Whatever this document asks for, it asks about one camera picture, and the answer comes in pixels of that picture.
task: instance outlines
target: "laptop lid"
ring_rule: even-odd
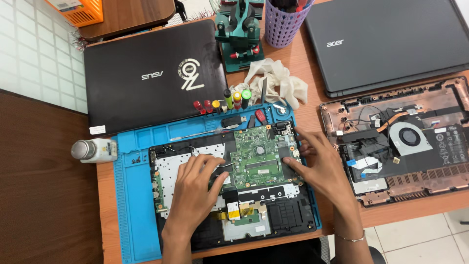
[[[452,0],[333,0],[305,23],[330,97],[469,69]]]
[[[227,88],[209,19],[90,46],[84,62],[96,135],[199,115],[194,101],[223,99]]]

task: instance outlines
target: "wooden desk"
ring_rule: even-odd
[[[102,0],[104,21],[81,27],[88,40],[135,32],[162,24],[174,16],[174,0]]]
[[[261,22],[261,35],[264,35],[264,23]],[[297,125],[307,131],[324,131],[319,118],[319,105],[323,102],[331,101],[324,95],[324,82],[318,63],[309,40],[309,35],[305,25],[295,36],[292,44],[283,49],[276,49],[269,46],[264,39],[265,57],[281,60],[283,65],[290,70],[291,76],[297,76],[305,81],[308,87],[308,103],[300,106],[295,111]],[[236,85],[244,81],[247,71],[227,74],[228,85]],[[433,79],[443,79],[465,75],[469,78],[469,70],[446,75],[443,77],[426,79],[421,82],[429,82]],[[117,208],[114,187],[113,164],[105,163],[98,165],[98,187],[99,204],[101,214],[101,229],[103,235],[103,250],[105,263],[121,263],[121,247],[119,241],[119,228],[117,221]],[[306,240],[333,233],[333,209],[331,203],[321,194],[316,193],[316,200],[319,206],[319,214],[322,219],[323,228],[313,233],[293,235],[283,238],[266,239],[262,241],[244,243],[240,245],[214,248],[203,252],[192,254],[193,258],[220,255],[236,251],[253,248],[261,248],[294,241]],[[406,219],[423,217],[432,214],[447,212],[451,210],[469,207],[469,190],[451,194],[437,195],[418,200],[400,202],[375,208],[360,208],[364,227],[383,225]],[[160,260],[147,263],[160,263]]]

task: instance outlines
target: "bottle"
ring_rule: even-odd
[[[103,163],[117,159],[117,142],[108,139],[79,140],[71,150],[82,163]]]

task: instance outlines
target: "human hand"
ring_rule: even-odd
[[[163,240],[176,243],[190,240],[216,203],[223,181],[228,176],[228,172],[220,174],[207,191],[210,175],[216,166],[223,163],[225,160],[222,158],[199,154],[179,166],[171,211],[161,234]]]
[[[345,175],[339,153],[334,149],[322,132],[305,132],[295,127],[299,134],[296,138],[302,140],[300,154],[302,156],[315,155],[313,165],[308,168],[290,157],[283,158],[283,162],[300,174],[314,189],[328,197],[336,206],[355,202],[350,183]]]

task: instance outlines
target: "acer logo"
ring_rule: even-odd
[[[337,45],[342,44],[342,41],[344,41],[344,40],[342,39],[342,40],[337,40],[337,41],[329,42],[329,43],[327,44],[327,46],[328,46],[328,47],[337,46]]]
[[[158,76],[161,76],[161,75],[163,75],[163,71],[157,71],[157,72],[154,72],[154,73],[144,74],[144,75],[142,75],[142,80],[149,79],[150,77],[155,78],[155,77],[158,77]]]

